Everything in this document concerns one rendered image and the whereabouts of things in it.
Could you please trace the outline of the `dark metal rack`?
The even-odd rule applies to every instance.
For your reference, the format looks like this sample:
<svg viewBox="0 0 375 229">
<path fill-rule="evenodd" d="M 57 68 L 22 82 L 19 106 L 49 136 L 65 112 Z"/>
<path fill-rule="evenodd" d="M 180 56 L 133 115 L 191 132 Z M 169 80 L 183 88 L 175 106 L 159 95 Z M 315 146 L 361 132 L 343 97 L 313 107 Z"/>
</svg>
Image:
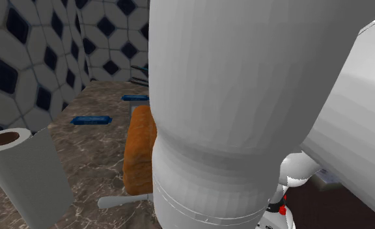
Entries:
<svg viewBox="0 0 375 229">
<path fill-rule="evenodd" d="M 136 70 L 139 70 L 141 72 L 144 72 L 144 73 L 148 73 L 148 68 L 143 68 L 143 67 L 140 67 L 140 66 L 136 66 L 136 65 L 131 65 L 131 67 L 133 69 L 136 69 Z M 133 84 L 136 84 L 136 85 L 141 85 L 141 86 L 144 86 L 144 87 L 149 87 L 149 82 L 147 80 L 144 80 L 144 79 L 139 79 L 139 78 L 136 78 L 136 77 L 131 77 L 130 80 L 129 80 L 130 83 L 133 83 Z"/>
</svg>

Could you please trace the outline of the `brown bread loaf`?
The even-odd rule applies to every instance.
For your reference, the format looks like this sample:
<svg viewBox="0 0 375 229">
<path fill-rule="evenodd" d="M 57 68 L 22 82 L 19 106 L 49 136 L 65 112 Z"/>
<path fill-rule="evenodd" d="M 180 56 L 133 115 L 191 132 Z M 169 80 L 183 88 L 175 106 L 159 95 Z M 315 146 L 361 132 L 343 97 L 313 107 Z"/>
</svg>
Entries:
<svg viewBox="0 0 375 229">
<path fill-rule="evenodd" d="M 157 137 L 157 128 L 150 107 L 140 105 L 132 113 L 126 139 L 123 182 L 129 195 L 151 193 L 152 150 Z"/>
</svg>

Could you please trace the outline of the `grey box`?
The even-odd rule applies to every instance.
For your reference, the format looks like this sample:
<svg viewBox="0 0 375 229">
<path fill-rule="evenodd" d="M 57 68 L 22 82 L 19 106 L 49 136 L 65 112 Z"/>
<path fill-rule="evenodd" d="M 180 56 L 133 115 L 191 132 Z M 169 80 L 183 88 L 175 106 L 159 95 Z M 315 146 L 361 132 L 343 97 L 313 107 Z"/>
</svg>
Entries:
<svg viewBox="0 0 375 229">
<path fill-rule="evenodd" d="M 141 106 L 141 105 L 149 106 L 150 103 L 149 103 L 148 100 L 146 100 L 146 101 L 130 101 L 130 106 L 129 106 L 129 108 L 130 108 L 130 111 L 129 111 L 130 118 L 132 117 L 132 113 L 135 110 L 135 108 L 138 107 L 138 106 Z"/>
</svg>

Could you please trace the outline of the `white paper towel roll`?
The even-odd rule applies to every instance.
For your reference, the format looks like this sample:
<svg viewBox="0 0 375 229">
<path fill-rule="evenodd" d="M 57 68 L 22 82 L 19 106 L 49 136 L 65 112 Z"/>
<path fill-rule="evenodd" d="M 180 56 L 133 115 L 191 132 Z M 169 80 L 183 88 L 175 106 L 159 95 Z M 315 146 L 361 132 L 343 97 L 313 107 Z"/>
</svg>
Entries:
<svg viewBox="0 0 375 229">
<path fill-rule="evenodd" d="M 48 128 L 0 131 L 0 187 L 30 229 L 49 229 L 74 201 Z"/>
</svg>

